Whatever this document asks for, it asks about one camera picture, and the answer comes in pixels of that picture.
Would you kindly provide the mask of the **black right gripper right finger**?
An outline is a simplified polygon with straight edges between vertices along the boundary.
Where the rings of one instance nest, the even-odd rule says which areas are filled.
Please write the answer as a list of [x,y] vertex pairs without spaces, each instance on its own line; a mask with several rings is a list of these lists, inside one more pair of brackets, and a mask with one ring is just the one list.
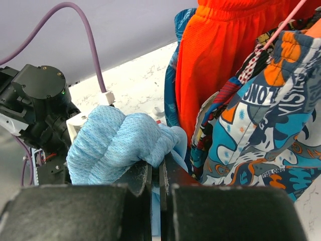
[[179,228],[178,204],[174,192],[182,186],[200,186],[200,183],[191,177],[169,153],[159,167],[161,240],[176,240]]

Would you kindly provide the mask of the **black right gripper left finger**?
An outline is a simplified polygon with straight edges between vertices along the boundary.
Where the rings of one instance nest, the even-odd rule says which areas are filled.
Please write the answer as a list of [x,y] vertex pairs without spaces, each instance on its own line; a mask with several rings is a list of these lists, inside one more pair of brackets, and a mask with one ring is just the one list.
[[151,165],[139,161],[116,181],[126,186],[120,240],[152,240],[151,178]]

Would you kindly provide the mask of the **light blue shorts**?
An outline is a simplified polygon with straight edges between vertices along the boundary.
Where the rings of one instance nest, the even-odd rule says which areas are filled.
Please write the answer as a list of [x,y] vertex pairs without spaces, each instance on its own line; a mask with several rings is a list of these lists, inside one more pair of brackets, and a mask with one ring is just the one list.
[[125,115],[99,105],[88,116],[67,155],[72,184],[113,184],[138,161],[158,168],[165,155],[187,172],[186,132],[178,126],[157,124],[146,113]]

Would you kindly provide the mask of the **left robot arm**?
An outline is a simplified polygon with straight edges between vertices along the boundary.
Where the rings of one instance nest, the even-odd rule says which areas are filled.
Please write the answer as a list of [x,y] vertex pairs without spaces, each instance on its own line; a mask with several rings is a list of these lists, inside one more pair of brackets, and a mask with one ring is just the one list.
[[30,64],[20,71],[1,68],[1,126],[25,149],[30,184],[71,183],[66,121],[79,113],[59,69]]

